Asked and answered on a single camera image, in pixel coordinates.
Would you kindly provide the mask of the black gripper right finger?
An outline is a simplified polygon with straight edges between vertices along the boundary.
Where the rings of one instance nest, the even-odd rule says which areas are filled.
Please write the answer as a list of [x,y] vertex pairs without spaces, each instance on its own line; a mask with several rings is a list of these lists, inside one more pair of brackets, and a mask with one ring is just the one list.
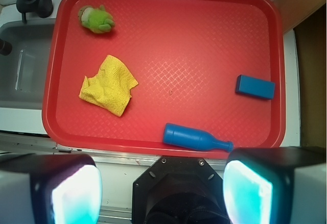
[[326,149],[237,148],[223,196],[231,223],[326,223]]

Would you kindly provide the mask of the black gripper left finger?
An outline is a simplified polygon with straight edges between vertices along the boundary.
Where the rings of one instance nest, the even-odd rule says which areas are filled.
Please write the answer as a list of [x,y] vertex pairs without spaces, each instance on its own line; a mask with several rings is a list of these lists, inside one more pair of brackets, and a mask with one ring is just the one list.
[[97,223],[101,202],[87,154],[1,154],[1,223]]

